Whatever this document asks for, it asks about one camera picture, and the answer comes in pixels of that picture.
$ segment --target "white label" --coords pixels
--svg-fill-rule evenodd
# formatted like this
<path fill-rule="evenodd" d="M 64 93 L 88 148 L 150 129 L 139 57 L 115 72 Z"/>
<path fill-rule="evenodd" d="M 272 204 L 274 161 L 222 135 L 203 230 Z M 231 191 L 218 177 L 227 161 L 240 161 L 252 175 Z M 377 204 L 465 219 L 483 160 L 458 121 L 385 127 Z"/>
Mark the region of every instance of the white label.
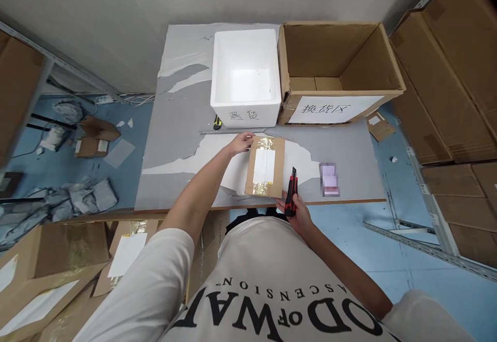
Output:
<path fill-rule="evenodd" d="M 107 276 L 124 276 L 126 271 L 128 271 L 135 259 L 138 257 L 140 251 L 145 247 L 146 240 L 146 233 L 122 235 Z"/>
<path fill-rule="evenodd" d="M 80 149 L 81 149 L 81 140 L 78 140 L 76 142 L 76 149 L 74 150 L 74 153 L 78 154 Z"/>
<path fill-rule="evenodd" d="M 273 184 L 275 156 L 276 152 L 271 149 L 257 149 L 255 151 L 254 184 Z"/>
<path fill-rule="evenodd" d="M 105 151 L 107 151 L 107 147 L 108 146 L 109 146 L 109 142 L 108 141 L 106 141 L 106 140 L 100 140 L 98 142 L 97 151 L 105 152 Z"/>
<path fill-rule="evenodd" d="M 431 217 L 431 222 L 433 223 L 433 225 L 440 225 L 440 224 L 438 223 L 438 216 L 437 216 L 437 215 L 435 215 L 435 214 L 432 214 L 432 213 L 430 213 L 430 212 L 429 212 L 429 214 L 430 214 L 430 217 Z"/>
<path fill-rule="evenodd" d="M 12 282 L 16 274 L 17 255 L 0 268 L 0 293 Z"/>
<path fill-rule="evenodd" d="M 428 190 L 428 186 L 426 184 L 420 184 L 419 187 L 421 188 L 422 194 L 430 194 L 430 191 Z"/>
<path fill-rule="evenodd" d="M 368 122 L 370 125 L 375 125 L 376 123 L 380 123 L 381 120 L 377 116 L 374 116 Z"/>
<path fill-rule="evenodd" d="M 54 308 L 57 303 L 66 295 L 79 280 L 62 285 L 59 288 L 41 293 L 28 303 L 12 320 L 10 320 L 0 330 L 0 337 L 3 337 L 23 326 L 42 320 Z"/>
<path fill-rule="evenodd" d="M 343 123 L 383 96 L 302 96 L 289 123 Z"/>

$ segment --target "white wall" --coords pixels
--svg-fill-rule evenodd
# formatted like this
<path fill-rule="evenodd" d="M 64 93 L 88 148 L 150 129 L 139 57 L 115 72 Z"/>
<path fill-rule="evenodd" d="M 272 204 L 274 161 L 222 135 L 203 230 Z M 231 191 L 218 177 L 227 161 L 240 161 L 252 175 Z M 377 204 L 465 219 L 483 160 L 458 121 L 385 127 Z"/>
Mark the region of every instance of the white wall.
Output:
<path fill-rule="evenodd" d="M 154 92 L 169 23 L 383 20 L 391 29 L 417 1 L 0 0 L 0 19 L 122 92 Z"/>

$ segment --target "blue floor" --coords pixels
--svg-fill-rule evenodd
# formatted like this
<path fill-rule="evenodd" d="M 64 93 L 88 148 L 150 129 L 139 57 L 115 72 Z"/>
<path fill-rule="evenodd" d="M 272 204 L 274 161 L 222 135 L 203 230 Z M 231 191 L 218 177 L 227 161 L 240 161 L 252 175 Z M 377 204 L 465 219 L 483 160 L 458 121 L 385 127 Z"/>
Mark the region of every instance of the blue floor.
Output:
<path fill-rule="evenodd" d="M 35 113 L 57 119 L 52 111 L 53 99 L 41 99 Z M 74 150 L 62 147 L 58 153 L 45 152 L 12 160 L 9 170 L 25 172 L 17 197 L 26 196 L 34 187 L 59 187 L 66 182 L 78 182 L 84 176 L 97 179 L 110 177 L 118 195 L 115 208 L 133 207 L 147 139 L 152 105 L 130 108 L 119 104 L 99 107 L 97 117 L 114 124 L 133 118 L 134 126 L 120 127 L 122 138 L 136 146 L 131 156 L 115 169 L 102 161 L 76 159 Z M 394 126 L 391 108 L 385 105 L 381 113 Z M 32 150 L 39 140 L 37 130 L 26 129 L 16 154 Z M 399 131 L 380 144 L 372 140 L 388 201 L 370 204 L 310 206 L 313 221 L 341 250 L 366 271 L 395 303 L 409 289 L 422 289 L 439 301 L 477 341 L 496 341 L 497 283 L 484 280 L 427 254 L 369 231 L 364 220 L 382 228 L 394 228 L 399 218 L 431 226 L 421 192 L 405 151 Z M 117 143 L 111 143 L 110 149 Z M 390 157 L 396 156 L 396 163 Z M 246 210 L 232 210 L 234 219 Z"/>

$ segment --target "white t-shirt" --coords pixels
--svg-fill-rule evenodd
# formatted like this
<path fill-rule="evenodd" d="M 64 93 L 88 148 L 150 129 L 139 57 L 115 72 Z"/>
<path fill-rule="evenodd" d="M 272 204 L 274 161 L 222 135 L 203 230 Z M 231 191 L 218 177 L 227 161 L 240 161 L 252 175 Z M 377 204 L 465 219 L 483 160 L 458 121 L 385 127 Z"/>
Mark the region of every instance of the white t-shirt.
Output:
<path fill-rule="evenodd" d="M 216 268 L 178 314 L 193 254 L 186 232 L 156 233 L 74 341 L 473 341 L 419 291 L 376 320 L 287 222 L 271 217 L 226 235 Z"/>

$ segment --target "hand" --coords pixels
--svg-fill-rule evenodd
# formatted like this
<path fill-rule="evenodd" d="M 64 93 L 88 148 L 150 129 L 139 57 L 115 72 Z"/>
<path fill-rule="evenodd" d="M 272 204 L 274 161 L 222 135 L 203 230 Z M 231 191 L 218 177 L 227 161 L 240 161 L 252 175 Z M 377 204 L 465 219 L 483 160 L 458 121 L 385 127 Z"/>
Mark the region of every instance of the hand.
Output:
<path fill-rule="evenodd" d="M 288 194 L 283 191 L 283 200 L 276 200 L 276 207 L 282 213 L 285 213 L 285 201 L 287 195 Z M 287 219 L 294 231 L 297 232 L 305 241 L 313 234 L 313 230 L 316 226 L 311 220 L 311 214 L 309 213 L 309 209 L 307 209 L 302 197 L 298 194 L 294 194 L 293 200 L 297 211 L 294 216 L 287 217 Z"/>
<path fill-rule="evenodd" d="M 254 136 L 255 134 L 252 132 L 243 132 L 238 134 L 228 145 L 226 145 L 226 149 L 228 149 L 231 156 L 247 152 L 250 150 L 250 146 L 254 141 L 252 138 Z"/>

